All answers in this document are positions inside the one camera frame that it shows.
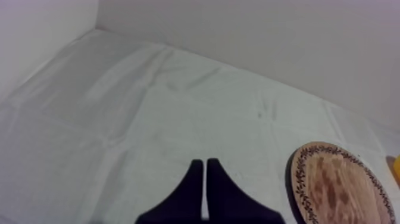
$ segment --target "black object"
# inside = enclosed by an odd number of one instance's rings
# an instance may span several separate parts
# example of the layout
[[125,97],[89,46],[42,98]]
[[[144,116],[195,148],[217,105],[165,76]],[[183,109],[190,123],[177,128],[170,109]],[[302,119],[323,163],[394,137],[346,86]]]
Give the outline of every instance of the black object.
[[246,195],[216,158],[207,161],[207,203],[212,223],[285,223],[278,212]]
[[178,187],[161,204],[140,215],[136,223],[201,223],[203,169],[201,160],[193,160]]
[[178,187],[161,204],[142,214],[136,224],[285,224],[281,215],[247,196],[216,158],[207,161],[210,220],[201,219],[203,163],[193,160]]

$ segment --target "decorative border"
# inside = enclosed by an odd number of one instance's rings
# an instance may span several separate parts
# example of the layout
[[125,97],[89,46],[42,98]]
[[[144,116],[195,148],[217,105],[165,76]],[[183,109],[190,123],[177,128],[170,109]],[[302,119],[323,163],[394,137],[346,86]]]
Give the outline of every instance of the decorative border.
[[383,198],[383,204],[387,208],[387,213],[389,214],[390,217],[390,222],[389,224],[395,224],[395,213],[393,211],[392,205],[388,199],[388,195],[386,194],[385,190],[383,189],[382,185],[378,181],[378,179],[375,177],[375,175],[372,173],[368,167],[366,167],[359,159],[357,159],[354,155],[351,153],[340,149],[339,147],[326,147],[322,145],[318,146],[310,146],[310,147],[305,147],[305,148],[299,148],[298,150],[301,150],[300,156],[298,157],[296,163],[297,163],[297,169],[296,169],[296,193],[300,197],[301,204],[303,205],[304,209],[308,213],[308,220],[312,222],[312,224],[319,224],[317,220],[317,215],[314,213],[313,208],[311,207],[311,202],[310,198],[305,194],[304,188],[305,188],[305,161],[307,158],[312,157],[315,153],[330,153],[333,155],[338,155],[340,154],[343,158],[348,159],[350,162],[355,163],[359,166],[361,166],[365,174],[371,179],[373,185],[378,189],[379,195]]

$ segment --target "white sheet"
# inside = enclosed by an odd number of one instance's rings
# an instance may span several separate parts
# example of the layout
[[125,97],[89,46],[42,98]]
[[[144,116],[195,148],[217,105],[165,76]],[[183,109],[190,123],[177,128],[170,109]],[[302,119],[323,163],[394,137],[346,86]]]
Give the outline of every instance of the white sheet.
[[285,165],[309,141],[359,155],[400,219],[385,160],[400,154],[399,133],[164,45],[96,30],[0,105],[0,127],[0,223],[133,223],[168,196],[191,159],[210,157],[295,223]]

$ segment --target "wooden coaster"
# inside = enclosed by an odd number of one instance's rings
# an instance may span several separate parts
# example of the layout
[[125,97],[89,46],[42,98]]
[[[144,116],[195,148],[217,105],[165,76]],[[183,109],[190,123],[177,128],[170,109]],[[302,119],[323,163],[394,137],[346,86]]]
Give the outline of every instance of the wooden coaster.
[[292,191],[307,224],[395,224],[382,185],[356,156],[325,142],[299,148],[292,160]]

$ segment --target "white backdrop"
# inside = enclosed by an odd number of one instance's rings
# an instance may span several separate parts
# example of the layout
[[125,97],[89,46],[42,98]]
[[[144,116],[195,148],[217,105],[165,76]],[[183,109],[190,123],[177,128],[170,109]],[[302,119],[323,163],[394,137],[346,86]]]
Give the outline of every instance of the white backdrop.
[[0,1],[0,98],[93,29],[97,0]]
[[400,130],[395,0],[101,0],[98,27],[265,75]]

